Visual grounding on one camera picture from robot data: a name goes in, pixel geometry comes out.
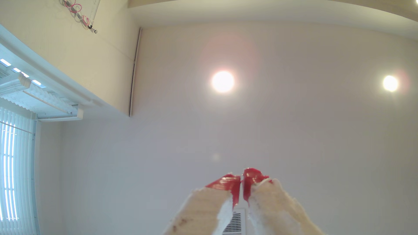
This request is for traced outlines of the gripper finger with red taped tip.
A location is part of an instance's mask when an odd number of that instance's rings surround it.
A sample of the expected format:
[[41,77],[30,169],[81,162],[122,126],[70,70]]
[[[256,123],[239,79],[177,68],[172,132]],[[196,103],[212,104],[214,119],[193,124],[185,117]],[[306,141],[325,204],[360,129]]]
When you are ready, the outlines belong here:
[[257,235],[325,235],[278,179],[255,168],[243,172],[243,198]]
[[226,174],[194,190],[163,234],[222,235],[238,205],[240,186],[240,175]]

